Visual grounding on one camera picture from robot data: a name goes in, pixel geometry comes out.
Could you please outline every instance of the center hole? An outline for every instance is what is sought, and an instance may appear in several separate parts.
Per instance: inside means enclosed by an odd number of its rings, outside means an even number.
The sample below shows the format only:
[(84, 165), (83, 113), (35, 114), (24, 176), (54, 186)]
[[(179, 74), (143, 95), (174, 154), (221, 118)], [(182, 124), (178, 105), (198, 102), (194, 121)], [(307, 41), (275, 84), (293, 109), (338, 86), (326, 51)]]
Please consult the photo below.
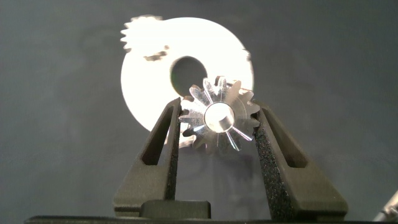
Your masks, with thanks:
[(235, 122), (235, 114), (230, 106), (225, 103), (210, 105), (205, 113), (206, 125), (216, 133), (228, 131)]
[(189, 88), (200, 85), (207, 76), (205, 67), (193, 57), (180, 58), (173, 66), (170, 78), (174, 90), (180, 96), (189, 96)]

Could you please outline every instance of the small metal gear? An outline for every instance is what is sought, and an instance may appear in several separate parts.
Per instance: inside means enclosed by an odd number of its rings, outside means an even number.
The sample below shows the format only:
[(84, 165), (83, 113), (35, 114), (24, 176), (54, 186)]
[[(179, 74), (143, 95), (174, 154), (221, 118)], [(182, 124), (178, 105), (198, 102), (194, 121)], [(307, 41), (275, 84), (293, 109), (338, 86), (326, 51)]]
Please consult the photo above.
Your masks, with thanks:
[(240, 81), (230, 85), (225, 77), (217, 77), (216, 85), (204, 78), (203, 89), (196, 85), (189, 89), (192, 96), (186, 96), (181, 102), (184, 114), (180, 122), (189, 124), (184, 136), (196, 136), (194, 148), (205, 143), (208, 151), (224, 150), (229, 143), (240, 151), (239, 138), (253, 139), (253, 128), (259, 126), (259, 121), (251, 118), (251, 114), (260, 107), (250, 101), (252, 91), (239, 94), (240, 90)]

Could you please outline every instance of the silver metal surface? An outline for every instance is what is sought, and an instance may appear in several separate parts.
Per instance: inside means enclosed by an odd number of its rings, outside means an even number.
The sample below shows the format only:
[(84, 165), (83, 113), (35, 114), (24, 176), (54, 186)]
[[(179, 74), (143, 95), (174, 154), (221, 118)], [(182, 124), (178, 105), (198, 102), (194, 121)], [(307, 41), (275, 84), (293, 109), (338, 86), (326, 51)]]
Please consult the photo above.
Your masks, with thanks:
[(374, 218), (374, 222), (394, 222), (398, 220), (398, 191), (386, 203), (382, 211)]
[(230, 145), (240, 151), (240, 138), (253, 139), (253, 128), (259, 126), (259, 121), (251, 114), (260, 107), (250, 101), (252, 91), (242, 91), (240, 81), (228, 85), (225, 77), (217, 77), (213, 85), (209, 78), (204, 78), (203, 89), (193, 85), (189, 90), (192, 96), (181, 102), (185, 112), (180, 121), (188, 123), (184, 136), (196, 136), (193, 147), (205, 143), (206, 150), (211, 152), (216, 148), (223, 151)]

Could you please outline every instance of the clamp jaw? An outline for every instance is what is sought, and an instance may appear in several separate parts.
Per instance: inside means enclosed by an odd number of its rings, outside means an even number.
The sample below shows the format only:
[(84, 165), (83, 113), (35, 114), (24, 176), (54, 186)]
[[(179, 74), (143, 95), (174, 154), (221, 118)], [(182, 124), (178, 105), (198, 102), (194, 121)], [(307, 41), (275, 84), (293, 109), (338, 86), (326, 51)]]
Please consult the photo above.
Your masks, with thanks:
[[(177, 177), (180, 99), (164, 109), (147, 142), (114, 196), (119, 217), (210, 218), (208, 202), (174, 201)], [(269, 107), (254, 117), (254, 137), (273, 221), (343, 221), (347, 203), (320, 169), (303, 153)], [(169, 131), (167, 144), (164, 140)], [(162, 150), (165, 163), (158, 166)]]

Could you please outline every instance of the dark gray backdrop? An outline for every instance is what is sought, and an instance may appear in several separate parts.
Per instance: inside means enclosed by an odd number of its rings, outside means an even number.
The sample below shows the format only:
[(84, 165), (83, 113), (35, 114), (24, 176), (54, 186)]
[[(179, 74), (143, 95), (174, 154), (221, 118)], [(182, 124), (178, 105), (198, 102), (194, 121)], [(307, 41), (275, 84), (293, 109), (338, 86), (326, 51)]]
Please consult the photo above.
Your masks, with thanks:
[[(0, 222), (113, 216), (148, 135), (120, 86), (119, 31), (142, 14), (233, 32), (252, 55), (256, 98), (345, 197), (347, 219), (372, 219), (398, 189), (397, 11), (397, 1), (1, 1)], [(217, 219), (269, 218), (252, 144), (226, 157), (184, 149), (178, 166), (177, 199), (208, 200)]]

